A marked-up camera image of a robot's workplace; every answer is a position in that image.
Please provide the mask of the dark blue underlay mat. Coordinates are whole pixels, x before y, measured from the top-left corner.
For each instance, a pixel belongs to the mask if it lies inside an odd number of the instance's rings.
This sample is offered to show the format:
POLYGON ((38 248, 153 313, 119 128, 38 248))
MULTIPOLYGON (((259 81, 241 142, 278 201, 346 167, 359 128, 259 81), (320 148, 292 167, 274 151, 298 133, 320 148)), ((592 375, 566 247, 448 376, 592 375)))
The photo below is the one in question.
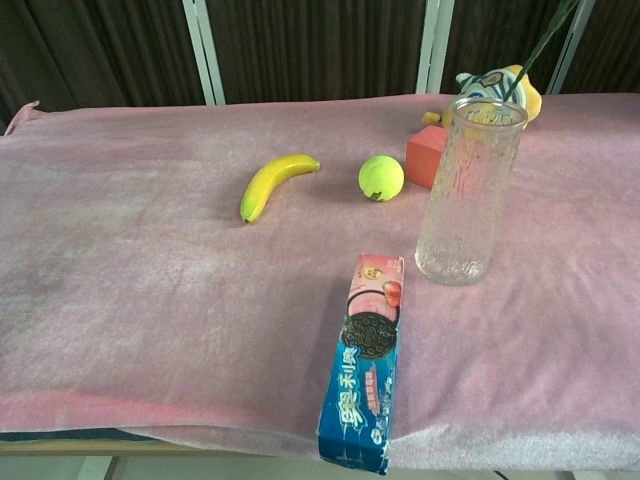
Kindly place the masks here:
POLYGON ((4 432, 0 433, 0 441, 29 442, 49 440, 109 440, 109 441, 152 441, 152 438, 136 435, 116 428, 61 430, 46 432, 4 432))

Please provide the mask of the yellow-green tennis ball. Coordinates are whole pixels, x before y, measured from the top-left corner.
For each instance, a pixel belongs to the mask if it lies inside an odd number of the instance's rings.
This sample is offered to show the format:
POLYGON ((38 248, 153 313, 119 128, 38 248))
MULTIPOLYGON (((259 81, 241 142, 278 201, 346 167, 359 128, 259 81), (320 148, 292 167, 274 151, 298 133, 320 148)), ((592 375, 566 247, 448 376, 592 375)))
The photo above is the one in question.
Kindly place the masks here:
POLYGON ((393 157, 378 155, 366 160, 358 175, 358 184, 364 196, 374 202, 395 198, 404 186, 404 170, 393 157))

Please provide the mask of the red-orange cube block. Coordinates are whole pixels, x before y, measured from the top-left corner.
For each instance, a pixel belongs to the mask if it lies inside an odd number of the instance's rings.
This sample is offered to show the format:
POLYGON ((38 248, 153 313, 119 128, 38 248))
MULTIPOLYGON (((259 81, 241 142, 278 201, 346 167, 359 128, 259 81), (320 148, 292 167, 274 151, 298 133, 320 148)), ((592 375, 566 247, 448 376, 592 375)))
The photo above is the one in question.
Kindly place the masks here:
POLYGON ((409 182, 432 189, 446 140, 447 130, 433 125, 409 139, 405 156, 405 176, 409 182))

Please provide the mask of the blue Oreo cookie box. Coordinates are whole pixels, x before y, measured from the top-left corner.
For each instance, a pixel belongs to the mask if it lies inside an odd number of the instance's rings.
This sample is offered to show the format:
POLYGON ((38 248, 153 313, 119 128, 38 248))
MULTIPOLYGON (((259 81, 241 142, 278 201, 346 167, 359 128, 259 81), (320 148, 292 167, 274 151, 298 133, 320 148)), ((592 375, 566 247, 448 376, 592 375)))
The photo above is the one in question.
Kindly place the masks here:
POLYGON ((317 427, 327 462, 387 473, 403 281, 403 258, 358 257, 317 427))

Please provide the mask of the pink fleece table cloth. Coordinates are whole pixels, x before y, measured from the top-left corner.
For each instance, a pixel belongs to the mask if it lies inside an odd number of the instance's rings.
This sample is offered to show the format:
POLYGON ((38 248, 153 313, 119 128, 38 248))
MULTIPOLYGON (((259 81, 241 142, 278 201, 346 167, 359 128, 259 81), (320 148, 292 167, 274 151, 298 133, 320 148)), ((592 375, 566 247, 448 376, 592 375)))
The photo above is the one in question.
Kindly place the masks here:
POLYGON ((367 200, 445 95, 26 105, 0 136, 0 432, 315 455, 351 277, 401 257, 395 467, 640 470, 640 94, 546 97, 490 269, 417 269, 429 194, 367 200), (245 223, 255 173, 320 162, 245 223))

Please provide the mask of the yellow banana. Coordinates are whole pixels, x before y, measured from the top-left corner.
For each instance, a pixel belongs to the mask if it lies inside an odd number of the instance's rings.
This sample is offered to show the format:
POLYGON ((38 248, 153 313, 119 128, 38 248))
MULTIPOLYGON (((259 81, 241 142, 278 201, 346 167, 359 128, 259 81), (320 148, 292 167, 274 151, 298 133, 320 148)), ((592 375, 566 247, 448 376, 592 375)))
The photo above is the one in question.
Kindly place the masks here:
POLYGON ((254 223, 262 214, 271 194, 286 180, 316 172, 320 162, 310 155, 284 155, 267 162, 250 180, 241 203, 240 216, 245 223, 254 223))

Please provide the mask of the blue striped yellow plush toy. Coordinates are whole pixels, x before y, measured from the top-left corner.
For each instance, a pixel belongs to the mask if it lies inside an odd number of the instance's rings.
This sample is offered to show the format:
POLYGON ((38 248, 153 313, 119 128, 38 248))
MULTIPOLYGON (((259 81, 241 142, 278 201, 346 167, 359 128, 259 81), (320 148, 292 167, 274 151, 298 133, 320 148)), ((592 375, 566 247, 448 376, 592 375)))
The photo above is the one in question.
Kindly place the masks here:
POLYGON ((459 97, 487 97, 517 104, 527 112, 531 122, 540 113, 542 96, 527 74, 517 81, 521 70, 521 65, 510 65, 484 74, 459 73, 455 77, 459 97))

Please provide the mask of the dark brown curtain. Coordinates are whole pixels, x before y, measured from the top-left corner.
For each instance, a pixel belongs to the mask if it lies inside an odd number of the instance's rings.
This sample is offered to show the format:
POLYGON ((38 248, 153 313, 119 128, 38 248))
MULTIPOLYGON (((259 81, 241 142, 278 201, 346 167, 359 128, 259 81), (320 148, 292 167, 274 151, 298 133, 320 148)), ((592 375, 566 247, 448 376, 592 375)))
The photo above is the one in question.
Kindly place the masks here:
MULTIPOLYGON (((206 0, 229 103, 416 89, 427 0, 206 0)), ((454 0, 441 89, 523 63, 559 0, 454 0)), ((562 92, 640 94, 640 0, 596 0, 562 92)), ((182 0, 0 0, 0 134, 48 111, 200 105, 182 0)))

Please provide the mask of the pink rose bouquet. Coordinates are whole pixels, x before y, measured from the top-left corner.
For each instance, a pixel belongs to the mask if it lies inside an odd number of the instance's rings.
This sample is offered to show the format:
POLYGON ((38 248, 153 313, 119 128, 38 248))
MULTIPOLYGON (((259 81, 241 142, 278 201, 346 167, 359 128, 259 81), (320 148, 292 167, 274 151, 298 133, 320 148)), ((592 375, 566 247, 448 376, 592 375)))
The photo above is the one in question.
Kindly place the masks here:
POLYGON ((547 44, 550 42, 555 33, 562 27, 567 17, 577 8, 580 1, 581 0, 559 0, 557 8, 551 19, 549 20, 545 31, 543 32, 534 49, 525 61, 520 72, 517 74, 516 79, 507 91, 505 98, 509 98, 515 91, 517 86, 523 81, 524 77, 528 74, 531 67, 535 64, 547 44))

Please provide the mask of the white metal frame post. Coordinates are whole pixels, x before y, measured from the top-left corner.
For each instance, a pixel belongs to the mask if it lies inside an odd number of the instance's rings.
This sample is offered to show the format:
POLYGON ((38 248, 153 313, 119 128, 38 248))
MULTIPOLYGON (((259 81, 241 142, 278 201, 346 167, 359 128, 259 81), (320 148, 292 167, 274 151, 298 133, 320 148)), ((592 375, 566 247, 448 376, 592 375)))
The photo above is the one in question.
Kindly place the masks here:
POLYGON ((182 0, 205 104, 226 105, 207 0, 182 0))
POLYGON ((426 0, 415 92, 439 93, 455 0, 426 0))
POLYGON ((580 0, 577 4, 563 47, 546 90, 547 95, 556 95, 561 92, 595 3, 596 0, 580 0))

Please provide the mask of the tall textured clear glass vase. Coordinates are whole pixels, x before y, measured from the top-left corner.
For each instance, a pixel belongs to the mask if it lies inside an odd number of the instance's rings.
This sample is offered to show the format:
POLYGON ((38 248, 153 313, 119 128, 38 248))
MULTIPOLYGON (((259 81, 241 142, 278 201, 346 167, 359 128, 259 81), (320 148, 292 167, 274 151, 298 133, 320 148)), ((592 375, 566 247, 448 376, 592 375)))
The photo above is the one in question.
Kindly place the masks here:
POLYGON ((454 102, 415 250, 429 280, 466 286, 487 273, 527 120, 521 106, 504 100, 454 102))

